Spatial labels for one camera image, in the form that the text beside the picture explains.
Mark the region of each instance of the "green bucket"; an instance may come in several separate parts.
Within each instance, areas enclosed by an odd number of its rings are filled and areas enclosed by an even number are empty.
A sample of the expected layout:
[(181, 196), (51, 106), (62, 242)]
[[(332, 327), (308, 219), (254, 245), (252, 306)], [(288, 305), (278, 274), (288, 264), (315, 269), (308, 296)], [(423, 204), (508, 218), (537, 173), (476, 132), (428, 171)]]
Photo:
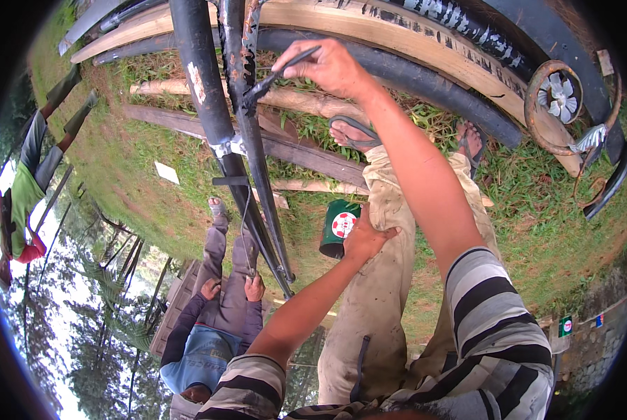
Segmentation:
[(360, 217), (360, 205), (336, 199), (327, 205), (325, 226), (318, 250), (328, 257), (343, 257), (343, 240)]

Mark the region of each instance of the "person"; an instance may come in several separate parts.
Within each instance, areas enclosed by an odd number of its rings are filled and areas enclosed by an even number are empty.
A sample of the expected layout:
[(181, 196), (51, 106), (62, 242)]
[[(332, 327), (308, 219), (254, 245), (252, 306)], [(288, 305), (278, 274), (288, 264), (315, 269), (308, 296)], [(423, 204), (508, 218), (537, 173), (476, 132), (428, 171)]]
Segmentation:
[(221, 300), (227, 247), (227, 209), (208, 200), (213, 224), (207, 231), (202, 261), (190, 299), (175, 322), (161, 357), (161, 377), (175, 394), (170, 417), (194, 417), (208, 401), (232, 357), (241, 356), (262, 330), (264, 283), (255, 270), (258, 246), (243, 227), (234, 241), (232, 272)]
[[(40, 162), (42, 139), (47, 131), (47, 118), (61, 105), (76, 84), (82, 80), (78, 64), (47, 94), (47, 103), (36, 110), (22, 143), (22, 154), (12, 186), (0, 191), (0, 287), (7, 290), (12, 281), (10, 260), (27, 264), (45, 255), (47, 248), (38, 234), (31, 229), (30, 215), (45, 197), (52, 176), (64, 153), (77, 136), (91, 108), (96, 105), (96, 92), (92, 90), (85, 103), (64, 126), (65, 136), (53, 146)], [(24, 230), (29, 232), (32, 245), (26, 243)]]
[[(318, 362), (318, 406), (285, 418), (539, 419), (553, 371), (549, 343), (503, 265), (479, 189), (469, 178), (478, 132), (459, 126), (463, 144), (450, 162), (392, 97), (335, 40), (303, 40), (276, 61), (321, 46), (284, 77), (309, 77), (353, 99), (382, 145), (363, 151), (368, 203), (328, 273), (272, 315), (245, 355), (235, 357), (197, 419), (279, 417), (288, 358), (343, 293)], [(333, 123), (340, 144), (366, 140)], [(434, 335), (407, 369), (400, 324), (411, 283), (416, 223), (443, 281)]]

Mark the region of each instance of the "green boot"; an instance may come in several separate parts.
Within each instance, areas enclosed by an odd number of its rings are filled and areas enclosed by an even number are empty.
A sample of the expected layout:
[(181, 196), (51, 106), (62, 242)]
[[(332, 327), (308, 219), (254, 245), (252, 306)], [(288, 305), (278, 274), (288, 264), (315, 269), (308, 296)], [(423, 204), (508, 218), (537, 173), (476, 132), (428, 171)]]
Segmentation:
[(73, 64), (71, 71), (64, 77), (51, 91), (47, 93), (47, 103), (52, 105), (52, 109), (56, 110), (61, 102), (66, 99), (71, 89), (80, 83), (82, 77), (80, 76), (80, 65)]
[(63, 130), (70, 134), (71, 138), (75, 138), (75, 136), (77, 136), (77, 132), (80, 131), (82, 123), (85, 122), (85, 117), (90, 113), (91, 108), (96, 106), (97, 101), (98, 98), (96, 97), (96, 92), (92, 89), (90, 95), (87, 96), (84, 105), (82, 105), (82, 108), (80, 108), (78, 112), (73, 115), (73, 118), (71, 118), (63, 127)]

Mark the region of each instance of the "blue shirt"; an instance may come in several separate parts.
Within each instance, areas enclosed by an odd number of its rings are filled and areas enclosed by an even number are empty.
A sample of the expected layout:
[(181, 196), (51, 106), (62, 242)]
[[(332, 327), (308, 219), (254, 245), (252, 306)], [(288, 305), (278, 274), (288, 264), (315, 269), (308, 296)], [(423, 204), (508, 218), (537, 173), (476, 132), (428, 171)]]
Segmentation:
[(176, 394), (197, 382), (212, 392), (229, 361), (237, 355), (241, 340), (208, 325), (196, 324), (185, 342), (183, 357), (179, 362), (162, 366), (161, 378)]

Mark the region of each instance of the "soccer ball logo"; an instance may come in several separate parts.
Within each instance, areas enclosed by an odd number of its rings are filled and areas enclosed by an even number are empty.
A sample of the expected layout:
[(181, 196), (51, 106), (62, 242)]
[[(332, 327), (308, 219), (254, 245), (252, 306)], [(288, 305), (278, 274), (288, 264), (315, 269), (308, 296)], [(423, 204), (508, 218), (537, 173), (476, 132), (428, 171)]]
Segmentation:
[(353, 225), (356, 222), (356, 217), (351, 213), (340, 213), (332, 222), (332, 233), (334, 233), (339, 238), (344, 238), (348, 236), (351, 229), (353, 229)]

